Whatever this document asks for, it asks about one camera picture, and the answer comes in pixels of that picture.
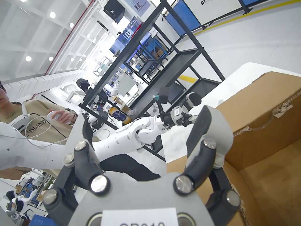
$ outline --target yellow floor line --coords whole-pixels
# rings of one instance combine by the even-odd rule
[[[188,77],[188,76],[184,76],[184,75],[181,75],[181,76],[179,77],[179,79],[184,80],[184,81],[187,81],[187,82],[190,82],[190,83],[194,83],[195,81],[197,81],[196,78]]]
[[[233,22],[235,20],[239,20],[241,18],[245,18],[247,16],[251,16],[251,15],[254,15],[254,14],[258,14],[258,13],[261,13],[261,12],[264,12],[264,11],[268,11],[268,10],[271,10],[271,9],[274,9],[274,8],[279,8],[279,7],[282,7],[282,6],[286,6],[286,5],[289,5],[289,4],[294,4],[294,3],[297,3],[297,2],[301,2],[301,0],[291,0],[291,1],[286,1],[286,2],[282,2],[282,3],[279,3],[279,4],[276,4],[276,5],[272,5],[272,6],[269,6],[269,7],[266,7],[266,8],[262,8],[262,9],[259,9],[259,10],[256,10],[256,11],[251,11],[249,12],[248,14],[243,14],[241,16],[238,16],[238,17],[235,17],[235,18],[232,18],[232,19],[229,19],[229,20],[226,20],[224,22],[221,22],[221,23],[218,23],[214,26],[210,26],[210,27],[207,27],[206,29],[204,30],[201,30],[201,31],[198,31],[198,32],[195,32],[194,35],[198,35],[204,31],[208,31],[210,29],[213,29],[215,27],[219,27],[221,25],[224,25],[224,24],[227,24],[229,22]]]

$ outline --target beige vest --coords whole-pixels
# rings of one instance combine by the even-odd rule
[[[30,119],[35,118],[27,128],[27,132],[26,132],[27,137],[33,137],[35,135],[38,135],[44,132],[49,127],[49,123],[47,122],[47,120],[45,118],[39,117],[39,116],[46,117],[49,113],[48,111],[49,109],[68,110],[70,112],[75,113],[72,110],[66,109],[64,107],[61,107],[51,102],[29,100],[27,102],[24,102],[23,104],[26,107],[27,113],[30,114]],[[19,115],[22,115],[21,106],[20,109],[9,118],[4,118],[2,115],[0,115],[0,121],[9,124],[10,122],[12,122],[12,120],[14,120]],[[53,121],[52,125],[53,127],[51,126],[49,130],[47,130],[42,135],[36,137],[35,140],[54,143],[68,138],[72,130],[71,125],[60,124],[57,121]],[[8,168],[5,170],[0,170],[0,178],[19,180],[23,174],[28,173],[30,171],[31,171],[30,168],[20,168],[20,167]],[[54,177],[57,177],[57,175],[60,172],[60,170],[44,170],[44,171]]]

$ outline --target woman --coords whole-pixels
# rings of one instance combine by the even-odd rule
[[[52,121],[52,126],[45,133],[39,135],[35,140],[44,142],[58,142],[69,137],[72,130],[72,125],[75,123],[77,114],[75,111],[58,106],[51,102],[44,102],[39,100],[29,100],[23,103],[26,107],[30,119],[33,121],[26,132],[22,132],[27,137],[33,137],[43,133],[48,127],[49,122],[41,118],[46,117],[49,112],[55,111],[56,115],[60,114],[57,121]],[[22,115],[22,105],[16,102],[10,102],[6,94],[6,90],[0,81],[0,122],[11,123],[19,115]],[[139,164],[133,158],[126,154],[115,155],[100,163],[100,167],[106,171],[125,172],[137,181],[148,181],[159,178],[159,174],[155,174],[147,169],[145,166]],[[1,170],[0,178],[19,180],[25,173],[31,171],[31,168],[12,167]],[[60,170],[44,170],[48,174],[57,177]]]

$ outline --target joyson logo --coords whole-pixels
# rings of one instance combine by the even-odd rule
[[[207,4],[208,2],[210,2],[210,1],[212,1],[212,0],[202,0],[202,1],[201,1],[201,4],[202,4],[202,5],[206,5],[206,4]]]

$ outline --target blue bin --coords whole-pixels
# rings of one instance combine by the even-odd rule
[[[57,226],[52,219],[34,215],[29,226]]]

